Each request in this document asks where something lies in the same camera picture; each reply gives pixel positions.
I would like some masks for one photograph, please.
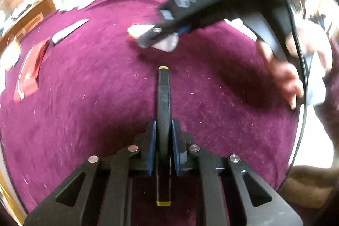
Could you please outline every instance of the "wooden cabinet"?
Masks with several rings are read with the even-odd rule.
[[[50,7],[49,0],[41,0],[39,3],[35,4],[19,18],[3,37],[0,37],[0,53],[6,47],[10,35],[19,35],[23,37],[42,21],[44,17],[54,11],[55,10]]]

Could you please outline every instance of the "black wire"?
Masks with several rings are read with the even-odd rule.
[[[295,159],[297,157],[297,153],[298,153],[298,150],[299,150],[299,147],[300,147],[302,136],[303,136],[304,130],[305,130],[306,116],[307,116],[307,107],[308,107],[308,90],[307,90],[306,65],[305,65],[305,61],[304,61],[303,54],[302,54],[302,51],[301,51],[300,43],[299,43],[299,40],[298,40],[298,30],[297,30],[297,27],[296,27],[296,23],[294,21],[294,13],[293,13],[293,10],[292,10],[291,0],[285,0],[285,2],[286,2],[288,14],[289,14],[289,20],[290,20],[291,26],[292,26],[292,36],[293,36],[294,43],[295,43],[296,48],[297,48],[298,58],[299,58],[299,62],[300,62],[301,69],[302,69],[302,72],[301,72],[302,73],[302,82],[303,82],[303,86],[304,86],[304,112],[303,112],[300,136],[299,136],[299,140],[298,140],[298,143],[297,143],[297,146],[296,146],[296,150],[294,152],[292,162],[291,162],[291,164],[290,164],[290,166],[289,166],[289,168],[288,168],[288,170],[286,172],[285,179],[283,180],[283,182],[281,183],[281,185],[278,188],[278,192],[281,190],[281,188],[286,183],[286,180],[289,177],[291,169],[293,167],[294,161],[295,161]]]

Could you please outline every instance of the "finger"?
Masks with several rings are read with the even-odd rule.
[[[259,54],[263,57],[265,62],[270,62],[274,59],[272,49],[268,46],[267,43],[258,39],[256,45]]]
[[[289,103],[292,109],[295,109],[297,97],[303,96],[302,82],[297,80],[291,80],[283,84],[276,84],[282,97]]]
[[[280,84],[276,84],[280,91],[284,94],[296,95],[299,98],[302,98],[304,95],[304,86],[302,81],[299,79],[289,80]]]
[[[331,70],[333,64],[332,49],[321,26],[311,21],[301,21],[298,27],[298,40],[303,55],[317,52],[321,65],[326,71]],[[292,34],[287,37],[286,46],[293,56],[298,56]]]
[[[281,62],[277,59],[267,63],[267,68],[277,82],[285,82],[291,79],[298,79],[298,71],[294,65],[289,62]]]

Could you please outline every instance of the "metal screw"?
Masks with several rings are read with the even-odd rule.
[[[200,147],[197,144],[193,144],[189,146],[189,150],[196,153],[197,151],[200,151]]]
[[[138,151],[139,147],[136,145],[131,145],[128,147],[128,151],[130,151],[131,153],[134,153],[136,151]]]
[[[153,32],[154,32],[154,33],[161,33],[161,32],[162,32],[162,29],[156,27],[156,28],[153,29]]]
[[[240,157],[236,154],[232,154],[229,158],[233,163],[238,163],[240,161]]]
[[[92,155],[90,158],[88,158],[88,162],[90,163],[97,163],[99,161],[99,157],[96,155]]]

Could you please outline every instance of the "white paper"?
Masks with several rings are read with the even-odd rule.
[[[59,11],[70,11],[74,9],[75,7],[78,8],[78,10],[81,10],[91,3],[93,3],[95,0],[69,0],[68,3],[66,3],[62,8],[59,9]]]
[[[19,47],[12,44],[7,46],[0,57],[0,67],[8,67],[8,69],[14,67],[20,58],[20,53]]]
[[[56,33],[53,37],[52,37],[52,42],[54,44],[58,44],[60,41],[62,41],[65,37],[67,37],[70,33],[72,33],[73,31],[75,31],[76,29],[78,29],[80,26],[82,26],[83,24],[85,24],[86,22],[88,22],[89,19],[82,19],[68,27],[66,27],[65,29],[59,31],[58,33]]]
[[[0,96],[6,88],[5,69],[0,67]]]

